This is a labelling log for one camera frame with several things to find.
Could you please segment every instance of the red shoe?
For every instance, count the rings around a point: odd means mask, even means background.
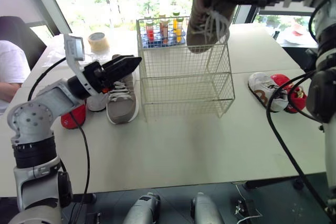
[[[283,74],[273,74],[271,76],[271,78],[273,79],[273,81],[281,86],[282,84],[284,84],[285,82],[289,81],[290,79],[283,75]],[[284,87],[284,90],[287,91],[287,93],[289,93],[289,91],[291,90],[291,88],[294,86],[293,83],[287,85]],[[306,107],[306,99],[307,96],[303,91],[302,87],[297,87],[294,92],[292,93],[290,100],[292,101],[292,103],[299,109],[299,110],[303,110]],[[287,111],[288,113],[297,113],[298,111],[296,109],[294,109],[292,107],[292,105],[288,104],[287,107],[285,108],[285,111]]]
[[[86,106],[85,104],[79,106],[78,108],[75,108],[72,110],[72,114],[74,115],[74,118],[79,123],[80,126],[82,126],[85,122],[86,117]],[[76,123],[71,118],[71,115],[69,113],[61,115],[61,124],[66,129],[75,129],[77,128]]]

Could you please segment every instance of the yellow liquid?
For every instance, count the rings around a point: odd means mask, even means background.
[[[176,18],[173,20],[173,31],[176,32],[177,29],[177,20]]]
[[[181,42],[182,40],[182,27],[176,29],[176,41]]]

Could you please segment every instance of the white t-shirt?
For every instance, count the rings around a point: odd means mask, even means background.
[[[0,40],[0,82],[23,83],[30,73],[25,53],[15,44]],[[0,116],[9,103],[0,99]]]

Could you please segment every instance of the gray sneaker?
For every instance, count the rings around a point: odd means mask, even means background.
[[[187,45],[191,52],[201,53],[225,36],[229,38],[235,4],[223,2],[214,6],[216,0],[193,0],[187,29]]]
[[[129,74],[114,83],[106,105],[107,118],[113,124],[131,122],[138,114],[139,104],[134,93],[133,76]]]
[[[86,99],[86,105],[90,111],[100,112],[106,108],[109,94],[99,93]]]

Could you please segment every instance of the robotic arm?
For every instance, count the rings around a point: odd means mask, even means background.
[[[218,3],[222,1],[265,7],[282,0],[217,0]],[[290,1],[303,0],[284,0],[284,5],[288,6]],[[316,8],[322,2],[323,0],[305,0],[305,5]],[[319,49],[317,73],[310,85],[307,109],[323,122],[327,177],[332,191],[329,204],[335,209],[336,0],[329,0],[320,8],[314,23]],[[61,223],[60,208],[70,203],[72,192],[68,174],[58,171],[60,158],[56,153],[54,133],[50,127],[58,116],[81,105],[83,99],[113,87],[115,81],[134,71],[141,61],[141,58],[123,56],[103,66],[93,62],[80,71],[75,59],[82,57],[83,46],[78,39],[65,36],[66,53],[71,56],[67,57],[68,65],[76,76],[47,86],[33,100],[14,107],[8,114],[8,124],[16,133],[12,138],[12,146],[16,159],[14,175],[17,200],[21,211],[10,222],[12,224]],[[201,211],[203,203],[195,202],[196,211]],[[134,220],[135,217],[128,216],[127,219]]]
[[[50,128],[58,116],[72,111],[90,95],[111,89],[141,61],[121,56],[102,66],[93,62],[80,71],[75,60],[83,57],[81,38],[65,35],[65,47],[68,65],[77,76],[45,87],[31,101],[12,108],[7,117],[16,133],[11,142],[21,211],[11,223],[61,223],[60,208],[70,204],[72,191],[69,175],[58,171],[60,158]]]

